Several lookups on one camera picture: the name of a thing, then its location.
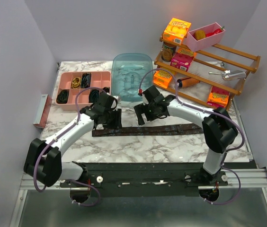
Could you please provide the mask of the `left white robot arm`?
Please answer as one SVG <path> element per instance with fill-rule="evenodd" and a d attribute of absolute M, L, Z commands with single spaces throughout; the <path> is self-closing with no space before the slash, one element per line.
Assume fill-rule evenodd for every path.
<path fill-rule="evenodd" d="M 63 162 L 64 153 L 84 134 L 92 131 L 99 124 L 110 125 L 117 122 L 121 110 L 117 108 L 120 98 L 105 92 L 98 100 L 83 108 L 78 108 L 78 115 L 60 131 L 45 140 L 34 139 L 29 146 L 24 172 L 33 177 L 37 191 L 53 186 L 59 180 L 71 181 L 81 187 L 87 181 L 87 169 L 77 162 Z"/>

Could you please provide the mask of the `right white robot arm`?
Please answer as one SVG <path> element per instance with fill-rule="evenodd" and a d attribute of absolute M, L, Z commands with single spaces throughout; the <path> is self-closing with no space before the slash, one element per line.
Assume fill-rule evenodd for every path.
<path fill-rule="evenodd" d="M 226 109 L 219 107 L 213 110 L 181 103 L 175 95 L 163 96 L 155 86 L 141 91 L 139 95 L 143 102 L 134 106 L 139 125 L 145 124 L 143 114 L 148 121 L 172 116 L 191 122 L 203 130 L 208 153 L 198 178 L 205 185 L 215 182 L 225 159 L 227 147 L 238 136 L 236 124 Z"/>

